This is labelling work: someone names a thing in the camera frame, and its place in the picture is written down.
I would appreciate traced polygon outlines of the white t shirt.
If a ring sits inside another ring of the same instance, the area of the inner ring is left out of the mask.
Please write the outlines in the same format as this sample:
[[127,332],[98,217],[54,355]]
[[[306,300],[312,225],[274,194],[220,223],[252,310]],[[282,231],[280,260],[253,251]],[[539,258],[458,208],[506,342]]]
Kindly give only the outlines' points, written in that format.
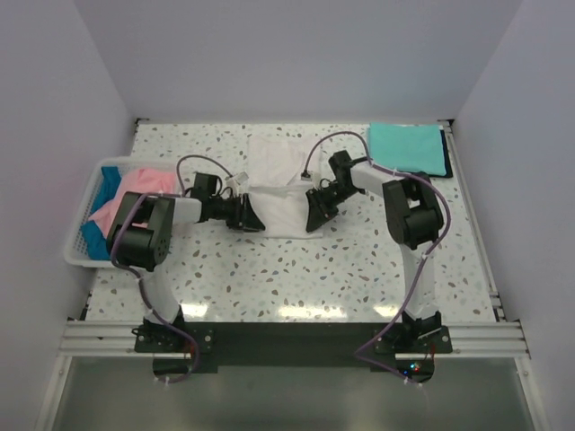
[[252,136],[248,140],[248,197],[265,226],[259,236],[268,239],[312,240],[323,237],[323,229],[306,230],[309,205],[305,193],[313,183],[302,180],[304,169],[320,171],[319,151],[310,153],[310,136],[280,139]]

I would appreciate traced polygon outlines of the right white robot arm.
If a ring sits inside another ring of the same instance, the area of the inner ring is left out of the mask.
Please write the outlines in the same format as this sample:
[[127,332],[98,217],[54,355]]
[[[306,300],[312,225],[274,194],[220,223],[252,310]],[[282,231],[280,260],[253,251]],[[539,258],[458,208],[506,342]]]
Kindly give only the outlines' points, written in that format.
[[329,165],[334,179],[325,185],[318,182],[305,193],[305,229],[311,233],[327,224],[339,214],[339,205],[358,193],[383,199],[387,230],[402,254],[405,296],[375,339],[389,339],[396,347],[419,353],[442,328],[433,254],[451,223],[449,210],[440,208],[445,200],[424,173],[392,172],[366,157],[353,159],[346,151],[335,153]]

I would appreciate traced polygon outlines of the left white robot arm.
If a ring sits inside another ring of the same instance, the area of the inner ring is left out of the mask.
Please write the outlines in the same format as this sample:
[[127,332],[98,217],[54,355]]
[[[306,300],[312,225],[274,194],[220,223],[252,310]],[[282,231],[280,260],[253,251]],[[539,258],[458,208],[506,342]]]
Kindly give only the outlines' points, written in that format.
[[155,343],[166,352],[180,350],[186,330],[176,324],[181,306],[168,286],[163,264],[176,224],[223,221],[232,230],[258,233],[266,230],[246,193],[222,196],[220,177],[198,173],[190,192],[178,197],[163,192],[128,191],[122,198],[106,240],[111,264],[130,273],[145,306],[144,320],[159,326]]

